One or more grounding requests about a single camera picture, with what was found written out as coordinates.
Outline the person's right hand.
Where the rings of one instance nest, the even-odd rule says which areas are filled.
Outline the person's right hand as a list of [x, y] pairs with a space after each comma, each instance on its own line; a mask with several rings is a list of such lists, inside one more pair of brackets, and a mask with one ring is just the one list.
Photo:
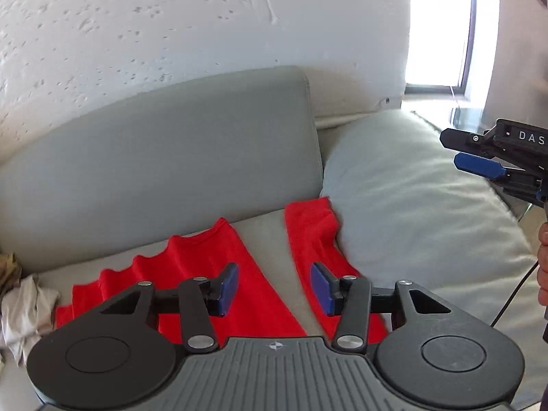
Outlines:
[[539, 285], [538, 301], [540, 305], [548, 305], [548, 223], [544, 223], [539, 229], [540, 247], [538, 250], [539, 270], [537, 282]]

